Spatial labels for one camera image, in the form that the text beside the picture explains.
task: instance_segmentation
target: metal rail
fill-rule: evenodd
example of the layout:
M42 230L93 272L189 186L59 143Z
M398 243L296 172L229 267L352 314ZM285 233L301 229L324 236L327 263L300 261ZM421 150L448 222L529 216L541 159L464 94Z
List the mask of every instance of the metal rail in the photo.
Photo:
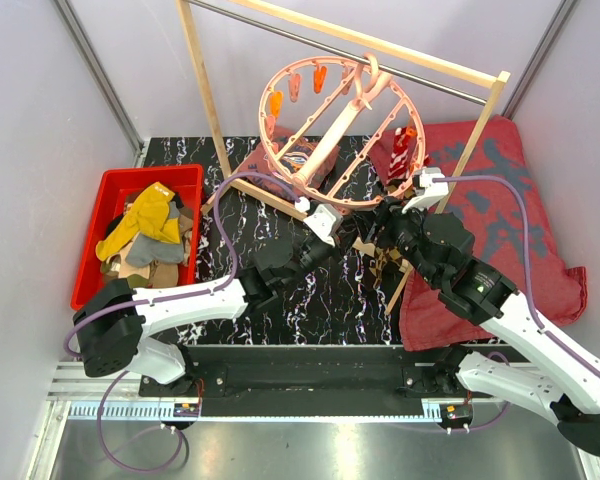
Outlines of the metal rail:
M316 42L315 40L311 40L310 38L302 37L300 35L296 35L295 33L291 33L280 28L272 27L271 25L267 25L266 23L258 22L257 20L238 15L237 13L233 13L229 10L216 7L215 5L209 5L208 3L201 2L199 0L185 1L187 3L190 3L191 5L196 5L200 8L204 8L206 10L219 13L220 15L224 15L225 17L233 18L234 20L238 20L239 22L252 25L262 30L266 30L267 32L275 33L276 35L280 35L281 37L289 38L291 40L295 40L296 42L304 43L305 45L309 45L310 47L314 47L319 50L324 50L325 52L333 53L334 55L353 60L354 62L369 65L369 60L367 60L366 58L354 55L353 53L349 53L344 50L340 50L339 48L332 47L321 42ZM434 90L439 90L441 92L448 93L449 95L462 98L463 100L468 100L472 103L477 103L478 105L485 105L487 103L486 100L480 97L476 97L475 95L471 95L470 93L456 90L455 88L447 87L446 85L442 85L440 83L432 82L431 80L418 77L417 75L413 75L411 73L403 72L402 70L397 70L386 65L378 65L378 68L384 72L390 73L391 75L395 75L396 77L404 78L414 83L424 85L425 87L433 88Z
M522 103L522 99L529 91L529 88L531 88L531 84L540 72L540 68L542 68L542 65L549 56L549 53L558 39L558 36L564 29L579 1L580 0L562 0L560 2L560 5L556 9L553 18L551 18L547 29L542 35L538 46L533 52L529 63L522 72L518 84L513 89L513 93L511 94L511 97L509 97L509 101L504 107L504 111L502 113L504 117L511 119L516 114L518 107Z
M91 45L91 41L89 40L89 37L87 36L87 33L75 10L73 9L70 0L52 0L52 2L54 3L60 18L67 27L69 35L71 35L76 48L80 52L80 55L82 55L85 64L91 71L93 79L98 85L100 92L102 92L105 101L113 113L113 116L118 121L120 128L131 144L134 153L138 155L142 150L144 140L138 134L138 131L133 125L131 117L129 117L129 114L126 112L122 102L120 101L120 98L113 88L111 81L109 80L109 77L104 71L104 67L98 59L93 45Z

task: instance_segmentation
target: orange clothes peg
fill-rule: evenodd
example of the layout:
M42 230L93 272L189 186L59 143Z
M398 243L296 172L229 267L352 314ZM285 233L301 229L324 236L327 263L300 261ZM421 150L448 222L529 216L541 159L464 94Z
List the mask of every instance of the orange clothes peg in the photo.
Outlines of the orange clothes peg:
M269 109L271 110L271 115L278 118L280 116L280 108L282 107L282 99L284 98L284 93L280 90L273 92L273 95L269 97Z
M342 80L346 80L346 78L349 76L349 74L351 73L351 71L353 70L353 67L343 67L342 68ZM353 81L347 85L346 87L344 87L342 89L342 94L346 95L347 93L349 93L349 89L351 88L351 84L353 83Z
M267 118L264 119L264 128L267 130L267 138L271 140L273 137L273 130L276 128L275 115L267 115Z
M327 78L327 67L320 66L318 62L315 63L316 69L313 71L313 91L320 93L324 86L324 79Z
M298 101L298 95L300 94L300 84L302 83L302 75L299 73L292 73L289 76L289 99L296 103Z
M409 170L409 174L415 171L415 164L408 165L409 146L411 139L418 135L413 127L398 128L393 137L393 148L391 152L391 162L387 176L390 180L404 178L404 174Z

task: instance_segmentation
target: red plastic bin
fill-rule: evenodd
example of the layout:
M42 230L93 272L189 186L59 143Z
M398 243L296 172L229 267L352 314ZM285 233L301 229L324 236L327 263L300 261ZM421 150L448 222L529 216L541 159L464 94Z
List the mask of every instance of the red plastic bin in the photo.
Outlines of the red plastic bin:
M171 167L125 168L108 170L102 175L87 238L82 251L80 268L71 295L71 308L81 309L104 286L96 244L104 240L107 225L124 209L127 195L140 192L154 182L177 192L182 202L193 210L193 231L189 266L179 265L178 285L194 283L198 250L200 202L202 201L203 169L200 165Z

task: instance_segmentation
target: red cloth item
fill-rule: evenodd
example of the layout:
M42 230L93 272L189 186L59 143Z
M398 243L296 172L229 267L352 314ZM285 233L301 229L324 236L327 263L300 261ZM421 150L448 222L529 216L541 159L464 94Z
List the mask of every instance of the red cloth item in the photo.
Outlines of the red cloth item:
M276 126L273 131L272 140L278 146L278 150L282 149L289 140L289 137L293 135L295 132L292 132L288 128L278 127ZM289 170L291 174L294 174L308 160L313 151L315 150L317 143L311 143L306 138L301 137L298 139L296 144L289 149L289 151L282 157L281 163ZM336 145L336 147L331 151L331 153L327 156L327 159L320 165L320 168L316 171L309 182L309 186L312 188L318 188L324 181L325 177L333 170L333 167L336 164L336 160L338 160L338 152L340 151L340 147ZM256 148L244 159L244 161L238 166L236 169L238 172L259 172L264 173L266 175L270 175L271 169L269 168L269 161L267 154L264 150L264 146L262 142L260 142ZM268 182L266 180L262 180L260 178L247 178L254 185L262 188L263 190L267 190L268 192L273 193L277 197L280 197L284 200L288 200L290 202L293 201L287 193L280 188L278 185ZM302 195L302 192L297 188L293 187L293 191L298 195Z
M425 126L430 166L451 176L475 122ZM393 132L381 138L370 157L377 170L387 170ZM510 120L495 117L487 123L463 173L498 175L523 196L530 228L531 272L536 307L558 326L575 322L587 305L586 270L566 269L558 256L549 220L524 161L518 129ZM518 205L502 185L494 182L456 184L445 212L454 213L476 236L474 255L525 290L522 259L522 220ZM438 301L417 274L405 287L400 309L400 333L407 350L425 350L493 335L459 319Z
M387 177L389 180L404 178L409 168L409 152L413 152L415 142L413 139L418 135L413 127L397 128L393 137L391 148L391 162Z

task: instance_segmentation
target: gray cloth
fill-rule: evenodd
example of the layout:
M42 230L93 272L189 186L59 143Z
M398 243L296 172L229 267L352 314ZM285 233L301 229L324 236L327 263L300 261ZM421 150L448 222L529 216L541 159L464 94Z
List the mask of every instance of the gray cloth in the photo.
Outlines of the gray cloth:
M180 211L175 202L169 203L169 218L178 218ZM134 267L146 267L154 260L162 263L181 263L184 261L184 245L180 243L164 243L144 234L139 234L131 250L127 255L126 261Z

